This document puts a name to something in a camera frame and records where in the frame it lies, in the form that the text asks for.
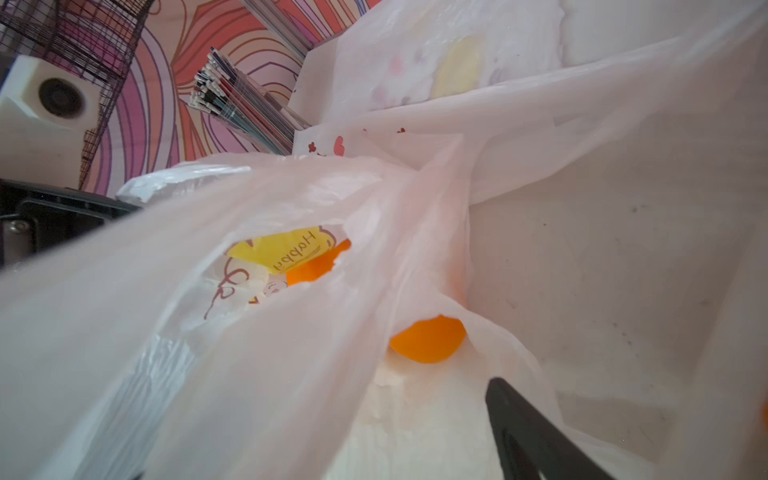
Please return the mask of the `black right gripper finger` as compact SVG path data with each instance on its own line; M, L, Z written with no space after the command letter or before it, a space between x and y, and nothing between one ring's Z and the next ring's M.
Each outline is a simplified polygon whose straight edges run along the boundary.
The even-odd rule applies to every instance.
M504 479L611 478L506 380L489 381L485 403Z

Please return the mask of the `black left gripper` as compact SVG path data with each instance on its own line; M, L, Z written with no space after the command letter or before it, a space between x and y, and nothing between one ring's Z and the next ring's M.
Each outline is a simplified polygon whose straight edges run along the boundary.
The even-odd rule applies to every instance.
M17 264L140 208L70 188L1 181L1 266Z

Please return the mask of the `large front orange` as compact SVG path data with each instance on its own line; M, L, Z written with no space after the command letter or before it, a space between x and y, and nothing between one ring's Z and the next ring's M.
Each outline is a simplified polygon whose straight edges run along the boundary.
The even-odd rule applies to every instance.
M466 330L460 320L440 315L414 323L392 337L389 347L406 359L435 364L450 358L465 338Z

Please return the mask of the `white printed plastic bag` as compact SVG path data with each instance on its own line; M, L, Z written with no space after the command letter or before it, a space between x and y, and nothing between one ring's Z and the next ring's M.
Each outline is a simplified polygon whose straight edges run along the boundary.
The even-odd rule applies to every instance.
M384 1L292 150L1 274L5 479L767 475L767 5Z

